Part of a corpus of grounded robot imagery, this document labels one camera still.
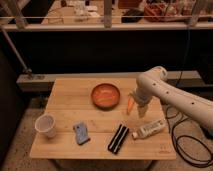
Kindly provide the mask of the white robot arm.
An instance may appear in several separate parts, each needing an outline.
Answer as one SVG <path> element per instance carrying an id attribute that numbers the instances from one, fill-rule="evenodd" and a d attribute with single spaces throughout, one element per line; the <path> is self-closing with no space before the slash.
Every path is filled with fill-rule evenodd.
<path id="1" fill-rule="evenodd" d="M 168 72 L 162 66 L 142 72 L 136 79 L 135 101 L 145 105 L 156 96 L 197 121 L 213 135 L 213 101 L 171 86 L 166 82 L 167 76 Z"/>

